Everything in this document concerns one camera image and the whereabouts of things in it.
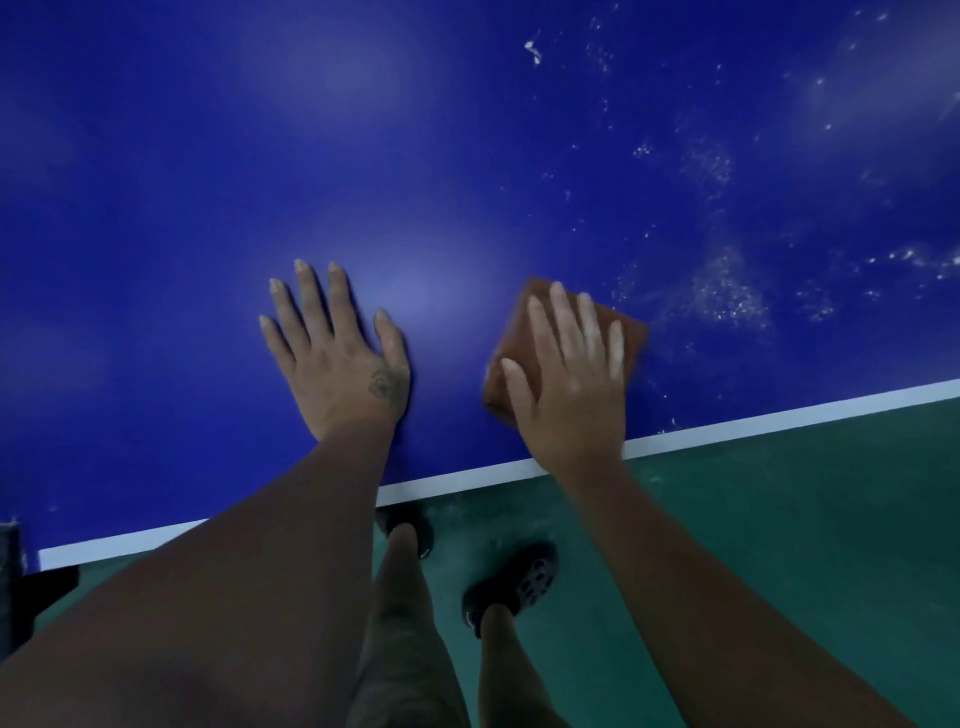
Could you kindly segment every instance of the white stripe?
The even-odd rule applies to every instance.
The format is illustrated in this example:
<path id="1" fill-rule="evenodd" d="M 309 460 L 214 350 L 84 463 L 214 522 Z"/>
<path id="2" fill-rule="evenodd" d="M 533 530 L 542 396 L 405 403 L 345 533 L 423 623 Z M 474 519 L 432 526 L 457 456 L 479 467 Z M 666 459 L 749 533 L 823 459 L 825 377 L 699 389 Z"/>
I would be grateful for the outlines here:
<path id="1" fill-rule="evenodd" d="M 42 548 L 39 553 L 40 570 L 72 567 L 75 564 L 86 564 L 90 561 L 112 559 L 114 556 L 127 556 L 140 551 L 150 551 L 157 546 L 163 546 L 168 541 L 173 541 L 181 533 L 189 531 L 205 520 L 175 523 L 160 528 L 149 528 L 146 531 L 107 536 L 104 539 L 92 539 L 91 541 L 80 541 L 66 546 Z"/>
<path id="2" fill-rule="evenodd" d="M 665 432 L 662 435 L 639 437 L 635 440 L 628 440 L 624 444 L 623 456 L 626 459 L 632 459 L 678 449 L 697 448 L 711 443 L 722 443 L 768 432 L 780 432 L 794 427 L 846 420 L 849 417 L 870 415 L 915 404 L 951 400 L 956 397 L 960 397 L 960 379 L 951 379 L 936 384 L 925 384 L 921 387 L 858 397 L 854 400 L 815 404 L 811 407 L 748 417 L 745 420 L 733 420 L 718 425 L 706 425 L 676 432 Z M 385 485 L 379 490 L 376 504 L 378 506 L 393 505 L 407 500 L 459 493 L 544 474 L 543 469 L 531 458 L 515 460 L 510 463 L 488 465 L 484 468 L 433 475 L 403 483 Z M 82 541 L 78 544 L 42 548 L 39 552 L 40 569 L 58 569 L 59 567 L 85 564 L 89 561 L 99 561 L 114 556 L 148 551 L 177 538 L 184 531 L 201 523 L 203 521 L 177 523 L 161 528 L 151 528 L 146 531 L 125 533 L 120 536 L 107 536 L 103 539 Z"/>

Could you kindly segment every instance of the tattoo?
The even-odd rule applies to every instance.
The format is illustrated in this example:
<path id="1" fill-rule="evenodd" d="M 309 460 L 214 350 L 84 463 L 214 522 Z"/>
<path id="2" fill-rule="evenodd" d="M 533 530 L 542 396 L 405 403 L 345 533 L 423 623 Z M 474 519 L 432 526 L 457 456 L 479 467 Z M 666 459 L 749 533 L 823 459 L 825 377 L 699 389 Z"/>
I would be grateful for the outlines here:
<path id="1" fill-rule="evenodd" d="M 386 400 L 399 417 L 407 404 L 410 379 L 400 372 L 382 367 L 370 377 L 370 393 L 378 400 Z"/>

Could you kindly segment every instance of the blue table surface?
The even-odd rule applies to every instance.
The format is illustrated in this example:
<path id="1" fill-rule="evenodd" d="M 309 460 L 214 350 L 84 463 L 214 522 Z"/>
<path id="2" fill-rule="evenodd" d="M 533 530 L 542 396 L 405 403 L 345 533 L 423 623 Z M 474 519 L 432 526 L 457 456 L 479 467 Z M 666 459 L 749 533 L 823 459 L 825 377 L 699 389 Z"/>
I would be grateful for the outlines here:
<path id="1" fill-rule="evenodd" d="M 952 379 L 960 8 L 13 2 L 0 233 L 31 554 L 307 451 L 257 325 L 298 256 L 406 333 L 384 483 L 527 456 L 480 386 L 528 275 L 650 323 L 630 437 Z"/>

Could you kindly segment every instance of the brown sanding block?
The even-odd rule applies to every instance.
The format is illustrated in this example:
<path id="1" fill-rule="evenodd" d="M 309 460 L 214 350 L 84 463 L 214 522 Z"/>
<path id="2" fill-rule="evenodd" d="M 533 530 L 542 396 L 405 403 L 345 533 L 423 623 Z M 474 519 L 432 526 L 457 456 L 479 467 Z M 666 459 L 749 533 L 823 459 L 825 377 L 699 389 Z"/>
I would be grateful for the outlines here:
<path id="1" fill-rule="evenodd" d="M 503 373 L 500 360 L 504 358 L 513 359 L 519 364 L 527 375 L 530 391 L 533 392 L 535 398 L 540 398 L 540 364 L 537 361 L 533 332 L 530 329 L 527 300 L 531 296 L 540 299 L 550 322 L 550 327 L 556 334 L 557 321 L 553 312 L 553 304 L 550 302 L 550 282 L 547 279 L 538 278 L 527 280 L 523 290 L 520 291 L 519 298 L 516 300 L 516 306 L 510 317 L 507 330 L 504 331 L 500 343 L 497 344 L 496 350 L 493 352 L 491 362 L 487 366 L 487 378 L 483 385 L 483 402 L 494 415 L 514 427 L 516 427 L 516 418 L 514 417 L 514 409 L 510 405 L 510 396 L 507 394 L 507 378 Z M 577 314 L 577 320 L 579 321 L 577 296 L 569 291 L 566 295 L 570 300 L 570 307 Z M 623 376 L 624 380 L 628 381 L 643 347 L 646 346 L 649 329 L 643 322 L 632 319 L 626 314 L 618 313 L 609 306 L 599 303 L 595 303 L 594 306 L 596 307 L 597 323 L 600 325 L 605 348 L 609 343 L 610 324 L 619 321 L 623 327 Z"/>

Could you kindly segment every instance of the shoe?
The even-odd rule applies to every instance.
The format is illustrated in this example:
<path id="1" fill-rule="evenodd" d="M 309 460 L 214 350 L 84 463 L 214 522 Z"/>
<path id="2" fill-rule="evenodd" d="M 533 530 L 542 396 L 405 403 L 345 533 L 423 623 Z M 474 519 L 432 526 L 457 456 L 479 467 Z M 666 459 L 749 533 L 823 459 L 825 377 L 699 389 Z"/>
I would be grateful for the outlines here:
<path id="1" fill-rule="evenodd" d="M 425 559 L 433 550 L 433 526 L 415 500 L 377 508 L 373 513 L 373 520 L 387 538 L 390 538 L 390 532 L 401 523 L 410 523 L 417 531 L 417 555 Z"/>
<path id="2" fill-rule="evenodd" d="M 550 590 L 559 571 L 556 546 L 548 541 L 525 546 L 503 569 L 467 590 L 462 604 L 464 624 L 479 639 L 480 622 L 491 604 L 502 604 L 515 617 Z"/>

